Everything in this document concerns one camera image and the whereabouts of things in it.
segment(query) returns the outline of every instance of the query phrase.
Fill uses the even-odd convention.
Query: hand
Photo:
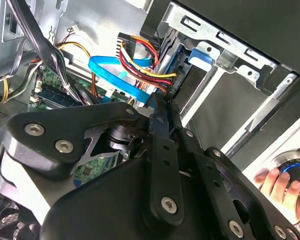
[[[300,183],[293,181],[285,194],[289,180],[289,173],[280,174],[279,169],[274,168],[255,177],[254,185],[295,225],[300,222]]]

